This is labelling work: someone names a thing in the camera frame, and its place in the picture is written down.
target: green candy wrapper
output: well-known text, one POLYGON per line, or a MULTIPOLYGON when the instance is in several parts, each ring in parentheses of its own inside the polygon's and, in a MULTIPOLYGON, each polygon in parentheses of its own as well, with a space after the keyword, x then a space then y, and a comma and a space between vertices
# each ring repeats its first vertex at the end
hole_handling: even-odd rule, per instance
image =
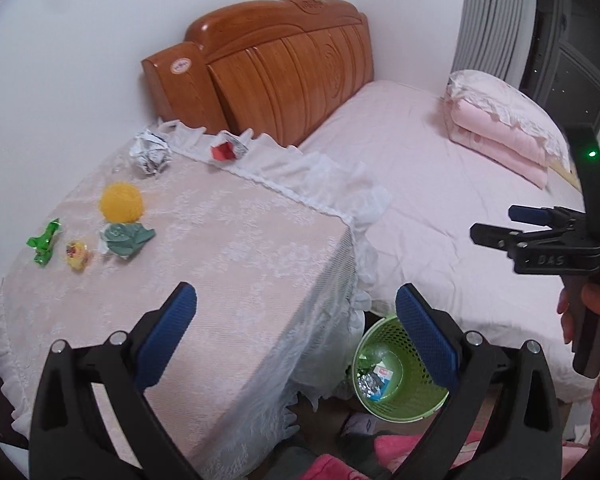
POLYGON ((140 222, 110 224, 100 233, 107 249, 125 259, 136 254, 154 236, 155 230, 145 229, 140 222))
POLYGON ((51 256, 54 254, 53 238, 54 234, 60 228, 60 219, 56 218, 49 222, 46 226, 45 232, 39 237, 31 237, 27 240, 27 245, 33 247, 36 250, 36 256, 33 261, 39 266, 44 267, 49 263, 51 256))

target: folded pink quilt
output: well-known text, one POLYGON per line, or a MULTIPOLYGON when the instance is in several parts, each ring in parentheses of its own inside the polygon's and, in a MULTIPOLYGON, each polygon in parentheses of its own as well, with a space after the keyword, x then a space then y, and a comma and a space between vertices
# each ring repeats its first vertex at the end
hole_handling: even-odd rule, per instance
POLYGON ((481 137, 504 144, 507 148, 540 166, 549 165, 550 161, 547 160, 541 139, 530 136, 517 126, 509 126, 501 122, 496 116, 492 116, 464 99, 453 103, 451 118, 458 126, 481 137))
POLYGON ((486 137, 470 132, 469 130, 465 130, 457 124, 453 124, 449 129, 449 138, 453 142, 462 144, 475 152, 481 153, 496 162, 499 162, 511 171, 514 171, 530 182, 533 182, 540 189, 546 187, 549 178, 547 168, 514 152, 504 144, 500 144, 495 140, 487 139, 486 137))

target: curtain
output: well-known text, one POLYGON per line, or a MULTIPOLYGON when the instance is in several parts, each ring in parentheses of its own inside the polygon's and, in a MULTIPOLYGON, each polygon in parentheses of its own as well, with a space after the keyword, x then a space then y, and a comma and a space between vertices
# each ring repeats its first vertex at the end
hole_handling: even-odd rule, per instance
POLYGON ((517 88, 535 11, 536 0, 464 0, 453 70, 481 70, 517 88))

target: screw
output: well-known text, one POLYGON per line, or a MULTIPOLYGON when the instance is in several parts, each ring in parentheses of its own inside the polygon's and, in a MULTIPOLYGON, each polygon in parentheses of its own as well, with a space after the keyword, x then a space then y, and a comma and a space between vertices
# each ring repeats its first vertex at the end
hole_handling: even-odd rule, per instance
POLYGON ((531 341, 526 342, 526 349, 529 350, 532 354, 539 354, 542 348, 538 341, 534 341, 532 339, 531 341))
POLYGON ((484 341, 484 339, 482 338, 482 335, 479 332, 467 332, 466 335, 464 336, 466 341, 473 346, 480 346, 482 344, 482 342, 484 341))
POLYGON ((123 342, 126 341, 126 332, 122 332, 122 330, 118 330, 109 336, 109 342, 112 345, 120 346, 123 342))
POLYGON ((59 354, 60 352, 62 352, 62 350, 64 350, 65 346, 66 346, 66 341, 64 339, 57 339, 51 345, 51 351, 54 354, 59 354))

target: trash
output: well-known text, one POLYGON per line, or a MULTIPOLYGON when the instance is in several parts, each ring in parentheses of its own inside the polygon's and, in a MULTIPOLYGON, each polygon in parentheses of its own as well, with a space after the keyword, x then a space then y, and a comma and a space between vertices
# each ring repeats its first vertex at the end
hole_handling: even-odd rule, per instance
POLYGON ((211 145, 211 156, 214 160, 220 162, 243 158, 248 151, 248 148, 238 140, 238 137, 229 132, 218 133, 216 140, 211 145))
POLYGON ((36 256, 33 261, 39 266, 44 267, 49 263, 51 256, 54 254, 54 234, 60 228, 60 219, 56 218, 49 222, 46 226, 45 232, 39 237, 31 237, 27 240, 27 245, 33 247, 36 250, 36 256))
POLYGON ((91 253, 87 244, 81 240, 72 240, 64 250, 66 262, 73 270, 83 270, 89 263, 91 253))
POLYGON ((154 236, 154 229, 145 229, 139 222, 110 224, 100 232, 102 243, 98 249, 103 254, 110 251, 126 260, 142 249, 154 236))
POLYGON ((144 174, 155 175, 162 173, 170 163, 171 148, 166 140, 146 129, 136 135, 129 156, 144 174))
POLYGON ((358 372, 358 388, 367 399, 378 401, 382 399, 393 374, 380 361, 372 370, 367 369, 358 372))

